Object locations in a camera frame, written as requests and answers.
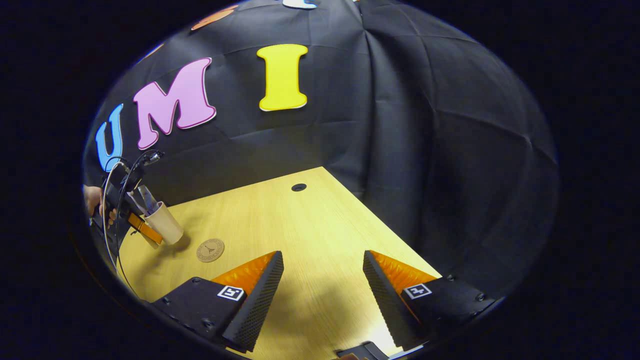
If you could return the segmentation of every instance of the human hand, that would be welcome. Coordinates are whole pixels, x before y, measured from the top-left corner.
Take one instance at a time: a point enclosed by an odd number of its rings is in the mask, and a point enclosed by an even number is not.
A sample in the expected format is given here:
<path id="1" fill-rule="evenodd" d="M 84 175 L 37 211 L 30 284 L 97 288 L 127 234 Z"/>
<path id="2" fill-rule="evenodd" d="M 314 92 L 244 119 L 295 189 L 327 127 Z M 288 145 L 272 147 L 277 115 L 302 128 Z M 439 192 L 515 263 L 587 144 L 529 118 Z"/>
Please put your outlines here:
<path id="1" fill-rule="evenodd" d="M 83 193 L 84 193 L 84 202 L 86 203 L 86 212 L 90 217 L 93 216 L 93 212 L 95 211 L 96 205 L 100 204 L 99 211 L 100 216 L 103 216 L 104 213 L 104 205 L 102 204 L 102 189 L 97 186 L 86 186 L 83 185 Z M 116 220 L 116 209 L 113 209 L 109 213 L 109 225 L 107 229 L 113 225 L 113 222 Z"/>

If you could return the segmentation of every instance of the beige cup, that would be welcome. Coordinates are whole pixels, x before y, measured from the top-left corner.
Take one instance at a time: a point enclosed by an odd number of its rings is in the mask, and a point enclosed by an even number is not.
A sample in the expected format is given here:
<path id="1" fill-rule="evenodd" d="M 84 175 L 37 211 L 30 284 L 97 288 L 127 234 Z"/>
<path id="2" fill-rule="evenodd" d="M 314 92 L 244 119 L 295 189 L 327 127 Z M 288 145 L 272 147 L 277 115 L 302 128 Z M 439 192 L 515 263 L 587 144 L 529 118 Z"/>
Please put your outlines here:
<path id="1" fill-rule="evenodd" d="M 159 209 L 145 217 L 145 220 L 153 230 L 162 235 L 167 244 L 173 245 L 180 240 L 182 234 L 184 234 L 184 229 L 178 224 L 178 221 L 171 215 L 162 201 L 159 201 L 158 205 Z"/>

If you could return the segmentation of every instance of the round coaster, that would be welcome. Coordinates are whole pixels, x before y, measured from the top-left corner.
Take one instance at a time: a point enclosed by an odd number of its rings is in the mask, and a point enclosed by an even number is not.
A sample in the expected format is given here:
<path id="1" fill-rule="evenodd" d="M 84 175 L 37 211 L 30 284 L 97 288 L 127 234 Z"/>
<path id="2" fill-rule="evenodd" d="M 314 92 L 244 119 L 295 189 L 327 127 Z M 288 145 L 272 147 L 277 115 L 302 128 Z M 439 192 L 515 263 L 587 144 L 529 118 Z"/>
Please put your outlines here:
<path id="1" fill-rule="evenodd" d="M 225 243 L 220 239 L 209 239 L 198 247 L 196 256 L 203 263 L 210 263 L 218 259 L 225 250 Z"/>

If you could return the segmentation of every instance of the letter m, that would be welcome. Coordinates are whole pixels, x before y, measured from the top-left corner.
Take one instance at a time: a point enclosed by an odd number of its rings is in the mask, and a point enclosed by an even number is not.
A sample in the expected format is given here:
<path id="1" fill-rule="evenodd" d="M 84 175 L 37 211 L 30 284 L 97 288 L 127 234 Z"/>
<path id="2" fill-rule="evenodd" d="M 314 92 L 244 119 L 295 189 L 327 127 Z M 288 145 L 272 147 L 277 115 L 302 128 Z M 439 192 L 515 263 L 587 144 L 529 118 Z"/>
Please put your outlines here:
<path id="1" fill-rule="evenodd" d="M 211 58 L 203 58 L 185 65 L 175 76 L 168 94 L 154 81 L 143 87 L 134 97 L 138 104 L 140 139 L 138 148 L 144 150 L 158 141 L 158 132 L 151 128 L 155 122 L 165 135 L 171 133 L 173 114 L 180 104 L 179 129 L 203 124 L 216 116 L 216 108 L 207 102 L 204 89 L 204 70 Z"/>

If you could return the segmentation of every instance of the table surface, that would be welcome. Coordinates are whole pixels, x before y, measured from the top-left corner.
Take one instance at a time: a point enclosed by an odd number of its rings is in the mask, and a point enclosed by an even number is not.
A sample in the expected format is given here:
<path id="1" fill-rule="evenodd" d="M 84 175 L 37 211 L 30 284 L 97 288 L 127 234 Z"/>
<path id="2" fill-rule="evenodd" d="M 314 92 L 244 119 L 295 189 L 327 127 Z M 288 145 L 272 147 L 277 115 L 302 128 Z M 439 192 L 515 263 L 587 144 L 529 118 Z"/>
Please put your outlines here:
<path id="1" fill-rule="evenodd" d="M 298 183 L 307 188 L 292 191 Z M 129 234 L 120 249 L 131 286 L 147 301 L 191 277 L 213 279 L 282 251 L 280 285 L 254 351 L 242 354 L 250 359 L 329 360 L 336 358 L 336 350 L 365 341 L 373 341 L 387 355 L 402 351 L 393 344 L 362 272 L 365 250 L 441 277 L 323 167 L 169 210 L 184 228 L 183 239 L 153 249 L 139 233 Z M 221 239 L 225 250 L 216 261 L 203 263 L 196 249 L 210 238 Z"/>

